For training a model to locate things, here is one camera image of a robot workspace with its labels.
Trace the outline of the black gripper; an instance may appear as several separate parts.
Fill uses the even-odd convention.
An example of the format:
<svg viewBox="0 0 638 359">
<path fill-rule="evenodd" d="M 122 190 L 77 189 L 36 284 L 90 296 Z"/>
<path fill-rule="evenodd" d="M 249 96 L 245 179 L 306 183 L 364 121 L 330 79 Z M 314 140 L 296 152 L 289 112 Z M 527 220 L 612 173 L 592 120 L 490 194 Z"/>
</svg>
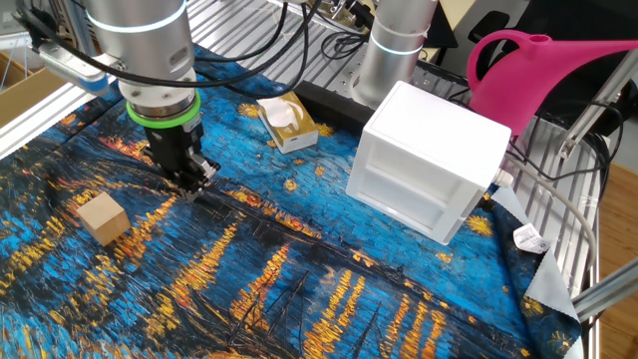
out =
<svg viewBox="0 0 638 359">
<path fill-rule="evenodd" d="M 207 159 L 200 152 L 203 136 L 201 120 L 193 119 L 166 129 L 145 128 L 145 132 L 151 158 L 187 200 L 195 200 L 220 170 L 219 163 Z"/>
</svg>

